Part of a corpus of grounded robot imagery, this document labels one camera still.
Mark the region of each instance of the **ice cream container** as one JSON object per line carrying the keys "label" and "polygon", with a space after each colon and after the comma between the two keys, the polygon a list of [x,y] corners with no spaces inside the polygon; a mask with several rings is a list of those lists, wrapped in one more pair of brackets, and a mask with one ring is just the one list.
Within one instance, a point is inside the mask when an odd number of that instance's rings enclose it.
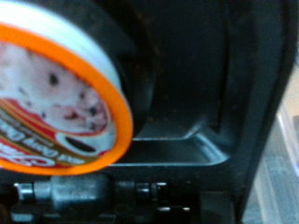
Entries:
{"label": "ice cream container", "polygon": [[0,1],[0,165],[85,174],[118,160],[132,135],[121,79],[101,46],[45,8]]}

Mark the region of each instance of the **clear plastic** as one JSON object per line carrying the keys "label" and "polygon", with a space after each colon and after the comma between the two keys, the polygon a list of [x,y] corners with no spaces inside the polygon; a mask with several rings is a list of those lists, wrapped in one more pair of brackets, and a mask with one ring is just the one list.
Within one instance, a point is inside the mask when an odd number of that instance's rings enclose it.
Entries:
{"label": "clear plastic", "polygon": [[299,223],[299,68],[278,110],[255,177],[245,224]]}

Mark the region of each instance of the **orange rim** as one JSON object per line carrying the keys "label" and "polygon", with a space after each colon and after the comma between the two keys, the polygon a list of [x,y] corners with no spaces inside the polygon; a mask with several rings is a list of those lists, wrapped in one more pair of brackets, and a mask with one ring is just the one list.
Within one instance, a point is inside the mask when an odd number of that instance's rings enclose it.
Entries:
{"label": "orange rim", "polygon": [[1,161],[8,170],[33,175],[80,175],[102,169],[117,161],[128,149],[133,138],[133,121],[128,104],[121,93],[96,69],[71,51],[29,31],[0,22],[0,41],[9,42],[40,53],[59,63],[89,83],[106,101],[115,121],[117,138],[114,147],[97,161],[71,168],[26,167]]}

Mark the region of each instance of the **container label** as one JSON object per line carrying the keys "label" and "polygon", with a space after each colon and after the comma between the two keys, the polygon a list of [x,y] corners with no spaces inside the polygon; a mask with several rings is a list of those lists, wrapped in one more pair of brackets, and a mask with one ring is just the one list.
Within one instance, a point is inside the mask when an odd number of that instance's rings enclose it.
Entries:
{"label": "container label", "polygon": [[31,50],[0,42],[0,160],[69,168],[116,141],[105,101],[80,77]]}

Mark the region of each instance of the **black machine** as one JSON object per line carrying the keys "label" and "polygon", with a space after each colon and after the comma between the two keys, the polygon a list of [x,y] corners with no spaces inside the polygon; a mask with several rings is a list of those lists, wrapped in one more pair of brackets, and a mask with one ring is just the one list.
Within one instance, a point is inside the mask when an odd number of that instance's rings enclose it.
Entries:
{"label": "black machine", "polygon": [[0,170],[0,222],[241,223],[295,59],[289,1],[25,0],[102,46],[135,134],[86,175]]}

